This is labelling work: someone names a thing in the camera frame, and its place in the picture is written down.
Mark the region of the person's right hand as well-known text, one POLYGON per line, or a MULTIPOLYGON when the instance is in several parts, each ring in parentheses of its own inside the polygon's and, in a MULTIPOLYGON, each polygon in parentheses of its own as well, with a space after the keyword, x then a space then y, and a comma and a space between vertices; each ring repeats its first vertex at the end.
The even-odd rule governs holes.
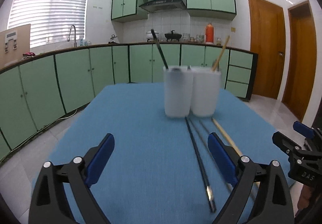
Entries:
POLYGON ((307 215, 308 212, 313 208, 319 196, 320 195, 315 188, 304 185, 302 187, 300 197, 298 199, 298 211, 296 213, 296 216, 301 215, 302 212, 304 212, 304 214, 307 215))

